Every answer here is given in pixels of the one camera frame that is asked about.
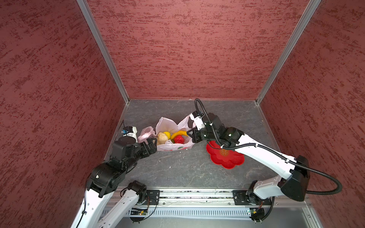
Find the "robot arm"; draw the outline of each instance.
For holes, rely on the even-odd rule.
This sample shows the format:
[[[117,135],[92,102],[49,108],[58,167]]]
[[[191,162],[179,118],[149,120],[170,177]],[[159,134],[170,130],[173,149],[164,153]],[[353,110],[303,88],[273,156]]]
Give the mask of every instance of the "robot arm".
[[[157,151],[157,139],[137,143],[136,127],[125,127],[123,136],[112,145],[110,160],[98,165],[87,183],[83,203],[71,228],[114,228],[137,203],[146,200],[147,187],[134,181],[118,203],[99,221],[100,215],[125,175],[137,161]]]
[[[199,111],[197,103],[200,104],[203,112]],[[195,127],[187,132],[194,143],[202,140],[214,140],[220,148],[235,150],[238,153],[250,156],[278,174],[278,176],[265,181],[253,181],[242,200],[257,205],[262,200],[274,196],[286,195],[293,200],[303,201],[306,193],[328,195],[341,192],[342,185],[337,179],[326,173],[309,168],[308,160],[305,157],[298,156],[294,158],[282,154],[255,141],[234,127],[226,128],[216,115],[205,111],[199,99],[195,99],[195,107],[196,111],[190,115],[190,119],[194,121]],[[307,191],[310,178],[309,171],[332,180],[337,184],[337,188],[324,192]]]

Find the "red textured wall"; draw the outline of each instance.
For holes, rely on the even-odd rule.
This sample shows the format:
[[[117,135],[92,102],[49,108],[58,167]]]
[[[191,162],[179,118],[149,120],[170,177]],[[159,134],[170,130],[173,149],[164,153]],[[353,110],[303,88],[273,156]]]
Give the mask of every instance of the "red textured wall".
[[[256,99],[308,0],[89,0],[131,98]]]
[[[322,0],[261,107],[286,154],[338,178],[313,196],[326,228],[365,226],[365,1]],[[311,190],[333,185],[312,175]]]
[[[0,227],[71,226],[124,101],[74,0],[0,3]]]

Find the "red plate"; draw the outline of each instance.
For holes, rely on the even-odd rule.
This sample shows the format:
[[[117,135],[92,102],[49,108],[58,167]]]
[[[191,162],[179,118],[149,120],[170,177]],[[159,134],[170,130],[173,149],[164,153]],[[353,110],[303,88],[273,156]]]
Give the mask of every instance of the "red plate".
[[[222,165],[226,169],[233,169],[235,166],[245,162],[245,156],[233,150],[221,149],[215,141],[207,144],[207,152],[214,164]]]

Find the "pink plastic bag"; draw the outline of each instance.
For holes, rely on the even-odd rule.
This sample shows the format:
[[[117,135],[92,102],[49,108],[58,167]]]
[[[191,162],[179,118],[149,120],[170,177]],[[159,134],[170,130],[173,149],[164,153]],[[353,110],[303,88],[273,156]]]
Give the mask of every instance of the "pink plastic bag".
[[[153,127],[146,127],[142,129],[140,137],[137,138],[138,143],[147,142],[146,139],[157,137],[157,133],[168,131],[172,134],[179,130],[188,131],[190,128],[188,127],[189,115],[185,117],[179,124],[176,124],[173,120],[161,117],[158,124],[156,125],[156,131],[153,130]],[[175,143],[175,144],[161,144],[157,145],[157,151],[173,151],[173,150],[184,150],[191,149],[194,145],[193,139],[188,136],[182,136],[185,139],[184,144]]]

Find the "gray floor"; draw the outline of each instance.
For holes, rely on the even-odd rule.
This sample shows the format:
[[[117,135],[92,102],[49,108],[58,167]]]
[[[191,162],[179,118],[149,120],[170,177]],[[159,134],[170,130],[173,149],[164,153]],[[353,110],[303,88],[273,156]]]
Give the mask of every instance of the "gray floor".
[[[275,148],[253,101],[203,101],[203,104],[207,112],[219,116],[226,127],[238,128],[262,144]],[[193,100],[132,100],[124,123],[136,126],[139,136],[143,128],[155,128],[160,117],[179,123],[194,110]],[[128,173],[120,186],[138,180],[150,188],[248,188],[253,180],[277,175],[248,156],[245,156],[244,164],[225,169],[210,160],[205,147],[206,141],[202,141],[191,150],[158,151],[138,161],[137,167]]]

